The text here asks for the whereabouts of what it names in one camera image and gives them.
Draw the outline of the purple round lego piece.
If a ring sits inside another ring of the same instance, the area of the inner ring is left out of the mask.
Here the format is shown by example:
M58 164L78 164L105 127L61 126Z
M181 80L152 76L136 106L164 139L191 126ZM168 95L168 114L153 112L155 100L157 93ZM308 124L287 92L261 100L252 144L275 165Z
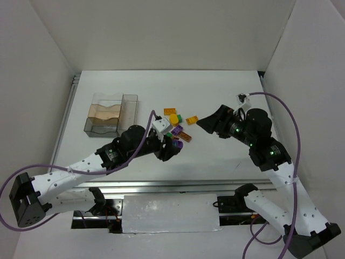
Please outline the purple round lego piece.
M177 139L173 139L172 144L174 147L182 149L183 148L183 142Z

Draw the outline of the purple lego brick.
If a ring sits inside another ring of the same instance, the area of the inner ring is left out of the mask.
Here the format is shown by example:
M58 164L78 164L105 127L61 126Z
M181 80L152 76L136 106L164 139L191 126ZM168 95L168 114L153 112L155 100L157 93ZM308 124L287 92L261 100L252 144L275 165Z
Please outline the purple lego brick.
M171 134L174 136L178 136L183 130L184 128L181 125L178 125L175 128L173 128L173 130L171 131Z

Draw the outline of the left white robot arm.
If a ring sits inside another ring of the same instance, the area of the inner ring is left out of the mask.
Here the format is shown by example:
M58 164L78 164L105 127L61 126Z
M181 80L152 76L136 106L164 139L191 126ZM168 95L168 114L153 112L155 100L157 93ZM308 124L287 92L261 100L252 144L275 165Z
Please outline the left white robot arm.
M120 137L68 167L52 166L53 172L37 176L29 176L26 169L20 169L14 175L9 194L17 226L25 231L47 215L68 211L71 204L76 210L96 214L107 204L100 189L90 187L77 192L74 187L122 170L144 155L154 154L159 160L168 161L182 148L181 141L155 127L133 125Z

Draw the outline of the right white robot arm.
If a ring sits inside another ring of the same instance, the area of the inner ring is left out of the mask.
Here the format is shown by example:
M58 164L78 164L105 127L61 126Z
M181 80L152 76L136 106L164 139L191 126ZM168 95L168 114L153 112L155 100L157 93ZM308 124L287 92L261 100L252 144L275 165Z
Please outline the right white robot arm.
M197 125L210 134L223 139L233 137L249 147L251 160L284 197L286 209L268 200L253 184L236 189L236 196L282 235L295 258L304 258L340 235L340 227L320 213L300 180L294 178L295 166L285 147L272 137L272 121L266 111L252 108L242 118L221 105Z

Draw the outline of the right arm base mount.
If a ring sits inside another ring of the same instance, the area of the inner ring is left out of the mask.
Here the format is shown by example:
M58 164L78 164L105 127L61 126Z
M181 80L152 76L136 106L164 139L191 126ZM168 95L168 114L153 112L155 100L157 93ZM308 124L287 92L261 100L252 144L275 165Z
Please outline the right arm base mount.
M234 191L231 196L218 196L212 204L218 209L220 226L239 226L247 225L255 218L260 218L259 214L249 209L244 197L249 192L258 190L252 183L245 184Z

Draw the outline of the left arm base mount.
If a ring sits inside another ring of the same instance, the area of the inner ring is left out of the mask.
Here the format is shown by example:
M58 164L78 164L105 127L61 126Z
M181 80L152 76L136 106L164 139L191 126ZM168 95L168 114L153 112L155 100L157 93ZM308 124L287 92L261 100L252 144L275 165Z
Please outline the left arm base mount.
M89 188L94 196L90 209L73 212L71 229L105 229L122 234L123 199L106 199L99 188Z

